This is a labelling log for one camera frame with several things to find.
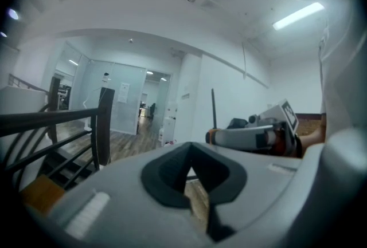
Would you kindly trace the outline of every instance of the black metal railing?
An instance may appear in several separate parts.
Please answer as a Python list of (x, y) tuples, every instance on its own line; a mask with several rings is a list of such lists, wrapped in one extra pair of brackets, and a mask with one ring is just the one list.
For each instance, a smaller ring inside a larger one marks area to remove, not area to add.
[[(99, 107), (94, 109), (83, 109), (78, 111), (54, 111), (54, 112), (37, 112), (37, 113), (23, 113), (13, 115), (1, 115), (0, 116), (0, 137), (12, 135), (18, 133), (18, 136), (13, 140), (10, 148), (8, 149), (5, 159), (2, 162), (2, 169), (5, 175), (12, 176), (14, 173), (20, 170), (15, 183), (16, 189), (19, 189), (19, 184), (22, 178), (22, 174), (26, 166), (35, 162), (39, 158), (50, 154), (51, 152), (59, 149), (60, 147), (77, 140), (87, 134), (91, 134), (91, 143), (81, 149), (76, 155), (67, 159), (51, 172), (47, 174), (51, 178), (56, 173), (62, 171), (65, 167), (71, 164), (75, 159), (81, 156), (83, 153), (91, 149), (92, 157), (78, 170), (73, 176), (63, 185), (64, 188), (68, 188), (76, 178), (84, 171), (92, 162), (95, 170), (99, 170), (99, 165), (106, 165), (110, 161), (110, 118), (112, 101), (114, 98), (114, 90), (102, 88), (100, 93)], [(67, 139), (53, 143), (52, 145), (36, 151), (39, 143), (43, 137), (48, 133), (50, 127), (55, 127), (57, 124), (66, 123), (69, 121), (91, 118), (91, 130), (81, 131)], [(24, 150), (29, 145), (30, 141), (36, 135), (36, 132), (45, 127), (42, 134), (38, 137), (36, 142), (32, 145), (28, 155), (24, 158), (20, 158), (24, 153)], [(14, 145), (20, 141), (20, 138), (26, 131), (32, 131), (25, 140), (24, 144), (17, 153), (14, 163), (7, 165), (8, 158), (11, 151), (14, 149)]]
[(28, 89), (34, 89), (34, 90), (37, 90), (37, 91), (43, 91), (43, 92), (46, 92), (48, 94), (48, 91), (47, 90), (44, 90), (40, 87), (37, 87), (37, 86), (34, 86), (33, 84), (23, 80), (23, 79), (20, 79), (18, 78), (17, 76), (14, 76), (13, 74), (9, 74), (9, 82), (8, 84), (10, 86), (17, 86), (17, 87), (20, 87), (20, 88), (28, 88)]
[[(12, 74), (9, 74), (9, 80), (11, 78), (16, 78), (16, 77), (13, 76)], [(47, 92), (48, 102), (39, 110), (39, 112), (44, 112), (45, 110), (48, 110), (48, 111), (55, 111), (56, 110), (55, 104), (57, 104), (57, 90), (58, 90), (59, 85), (60, 85), (60, 79), (52, 77), (51, 84), (50, 84), (50, 91)], [(20, 149), (20, 151), (17, 155), (17, 158), (15, 160), (18, 160), (22, 156), (22, 154), (24, 153), (24, 150), (26, 149), (26, 147), (30, 143), (31, 139), (37, 134), (37, 132), (38, 132), (38, 129), (34, 129), (33, 132), (29, 135), (26, 142), (23, 143), (23, 145), (22, 145), (22, 147), (21, 147), (21, 149)], [(57, 142), (56, 126), (53, 125), (53, 126), (47, 127), (47, 133), (48, 133), (48, 136), (50, 137), (50, 139), (52, 140), (52, 143), (56, 143)], [(22, 139), (24, 134), (25, 134), (25, 132), (19, 132), (18, 135), (15, 137), (15, 139), (13, 140), (13, 142), (11, 143), (9, 149), (7, 150), (7, 152), (5, 154), (5, 157), (3, 159), (2, 164), (4, 164), (4, 165), (7, 164), (8, 160), (9, 160), (9, 157), (12, 155), (15, 147), (17, 146), (19, 141)], [(36, 143), (35, 143), (36, 148), (37, 148), (37, 146), (40, 142), (41, 141), (38, 141), (38, 140), (36, 141)]]

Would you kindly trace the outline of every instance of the black pole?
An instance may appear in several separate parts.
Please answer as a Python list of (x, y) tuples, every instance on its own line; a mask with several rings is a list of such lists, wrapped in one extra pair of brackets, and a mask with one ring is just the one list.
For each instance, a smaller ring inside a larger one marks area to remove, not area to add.
[(213, 129), (216, 129), (217, 128), (217, 115), (216, 115), (216, 101), (214, 98), (214, 88), (212, 88), (212, 104), (213, 104), (213, 122), (214, 122)]

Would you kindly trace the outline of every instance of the fluorescent light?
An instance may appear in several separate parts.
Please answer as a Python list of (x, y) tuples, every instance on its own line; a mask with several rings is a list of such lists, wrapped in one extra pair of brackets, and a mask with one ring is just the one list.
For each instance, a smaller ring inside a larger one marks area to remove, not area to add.
[(78, 64), (77, 64), (77, 63), (75, 63), (75, 62), (74, 62), (74, 61), (72, 61), (72, 60), (69, 60), (69, 62), (71, 62), (72, 64), (74, 64), (74, 65), (78, 66)]
[(297, 12), (294, 12), (293, 14), (290, 14), (286, 18), (283, 18), (282, 20), (275, 22), (273, 24), (273, 27), (275, 30), (282, 29), (298, 20), (303, 19), (304, 17), (307, 17), (309, 15), (312, 15), (318, 11), (323, 10), (324, 7), (320, 3), (313, 3), (312, 5), (309, 5), (307, 7), (304, 7), (303, 9), (300, 9)]
[(14, 20), (18, 20), (18, 19), (19, 19), (19, 15), (18, 15), (18, 13), (17, 13), (15, 10), (13, 10), (13, 9), (9, 9), (9, 10), (7, 11), (7, 14), (8, 14), (11, 18), (13, 18)]

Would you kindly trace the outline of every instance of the wooden floor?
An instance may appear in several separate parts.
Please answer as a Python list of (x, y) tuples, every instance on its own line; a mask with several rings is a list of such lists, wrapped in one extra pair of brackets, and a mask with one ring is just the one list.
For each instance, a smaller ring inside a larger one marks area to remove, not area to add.
[[(145, 117), (139, 118), (139, 133), (137, 135), (123, 134), (111, 131), (110, 151), (111, 162), (124, 159), (129, 156), (139, 155), (147, 151), (153, 151), (161, 147), (152, 129), (152, 123)], [(80, 121), (71, 121), (57, 125), (58, 141), (66, 139), (80, 131), (83, 131), (84, 124)], [(90, 136), (83, 136), (65, 146), (63, 149), (71, 154), (77, 153), (91, 141)], [(80, 159), (87, 161), (92, 157), (91, 151), (87, 151)], [(205, 232), (208, 224), (209, 199), (200, 181), (187, 182), (185, 195), (191, 200), (193, 221), (197, 223), (198, 229)]]
[[(158, 134), (151, 129), (152, 122), (145, 118), (139, 118), (139, 133), (137, 135), (124, 134), (111, 131), (110, 134), (110, 152), (111, 162), (124, 159), (129, 156), (139, 155), (141, 153), (159, 148)], [(66, 139), (80, 131), (83, 131), (84, 123), (81, 121), (70, 121), (57, 125), (58, 141)], [(76, 154), (91, 141), (90, 135), (83, 136), (65, 146), (63, 149), (71, 154)], [(80, 159), (87, 161), (92, 157), (92, 152), (87, 151)]]

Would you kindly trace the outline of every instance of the poster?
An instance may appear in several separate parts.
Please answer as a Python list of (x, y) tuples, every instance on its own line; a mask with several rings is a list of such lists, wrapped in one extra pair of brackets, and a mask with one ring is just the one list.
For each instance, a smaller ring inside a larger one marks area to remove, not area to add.
[(119, 103), (127, 103), (127, 95), (128, 95), (129, 88), (130, 88), (130, 84), (121, 82), (119, 96), (118, 96)]

